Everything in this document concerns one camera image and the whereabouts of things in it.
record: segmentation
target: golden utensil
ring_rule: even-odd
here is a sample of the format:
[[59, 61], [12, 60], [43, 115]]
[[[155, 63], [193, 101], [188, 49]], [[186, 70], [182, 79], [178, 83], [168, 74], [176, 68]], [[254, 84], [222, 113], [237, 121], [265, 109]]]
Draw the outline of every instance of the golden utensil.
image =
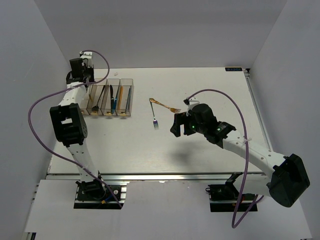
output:
[[171, 112], [173, 112], [174, 114], [177, 114], [177, 113], [179, 113], [179, 112], [181, 111], [181, 109], [173, 108], [173, 107], [169, 107], [169, 106], [167, 106], [167, 105], [164, 105], [164, 104], [162, 104], [161, 102], [156, 101], [154, 98], [149, 98], [149, 101], [150, 101], [151, 103], [158, 104], [158, 105], [160, 105], [160, 106], [163, 106], [163, 107], [169, 109], [169, 110], [170, 110]]

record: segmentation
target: fork tines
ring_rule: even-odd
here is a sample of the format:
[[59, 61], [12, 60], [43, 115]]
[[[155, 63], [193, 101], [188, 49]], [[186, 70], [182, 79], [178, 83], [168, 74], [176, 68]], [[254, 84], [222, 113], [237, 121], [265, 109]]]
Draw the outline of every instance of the fork tines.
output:
[[159, 128], [158, 121], [155, 118], [153, 120], [153, 126], [154, 126], [154, 129], [158, 129]]

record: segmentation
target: gold fork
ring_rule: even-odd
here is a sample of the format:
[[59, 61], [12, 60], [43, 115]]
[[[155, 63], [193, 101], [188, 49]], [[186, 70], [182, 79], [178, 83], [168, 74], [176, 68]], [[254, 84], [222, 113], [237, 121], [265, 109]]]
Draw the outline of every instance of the gold fork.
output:
[[154, 103], [154, 104], [158, 104], [158, 105], [160, 105], [160, 106], [163, 106], [163, 107], [169, 109], [171, 112], [173, 112], [173, 113], [175, 113], [175, 114], [177, 114], [177, 113], [179, 113], [179, 112], [181, 111], [181, 109], [177, 109], [177, 108], [173, 108], [173, 107], [169, 107], [169, 106], [167, 106], [167, 105], [164, 105], [164, 104], [162, 104], [161, 102], [156, 101], [154, 98], [149, 98], [149, 101], [150, 101], [151, 103]]

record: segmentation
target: fork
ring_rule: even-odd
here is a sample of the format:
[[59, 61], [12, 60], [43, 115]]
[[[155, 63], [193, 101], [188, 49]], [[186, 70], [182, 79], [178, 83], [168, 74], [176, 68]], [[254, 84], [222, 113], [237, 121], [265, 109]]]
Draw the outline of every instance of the fork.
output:
[[158, 121], [156, 120], [156, 117], [155, 117], [155, 112], [154, 112], [154, 107], [152, 106], [152, 102], [150, 102], [150, 105], [151, 105], [152, 114], [153, 114], [153, 126], [154, 126], [154, 129], [158, 129], [159, 125], [158, 125]]
[[163, 106], [167, 109], [169, 109], [171, 112], [173, 112], [174, 114], [177, 114], [181, 111], [181, 109], [178, 108], [173, 108], [173, 107], [169, 107], [167, 105], [162, 104], [161, 102], [156, 101], [154, 98], [149, 98], [150, 103], [154, 103], [154, 104], [158, 104], [160, 106]]

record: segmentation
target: wall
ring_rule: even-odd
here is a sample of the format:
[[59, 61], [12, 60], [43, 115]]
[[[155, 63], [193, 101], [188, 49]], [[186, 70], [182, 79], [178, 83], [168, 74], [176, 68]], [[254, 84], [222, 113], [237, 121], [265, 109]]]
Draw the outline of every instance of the wall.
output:
[[[28, 109], [41, 96], [65, 88], [69, 66], [33, 0], [1, 0], [0, 33], [0, 239], [20, 240], [50, 160], [29, 129]], [[32, 118], [51, 147], [49, 108], [60, 98], [39, 104]]]
[[112, 68], [250, 68], [286, 0], [35, 2], [67, 60], [91, 48]]
[[274, 149], [304, 161], [311, 186], [300, 201], [314, 239], [320, 239], [319, 12], [319, 1], [288, 1], [251, 69]]

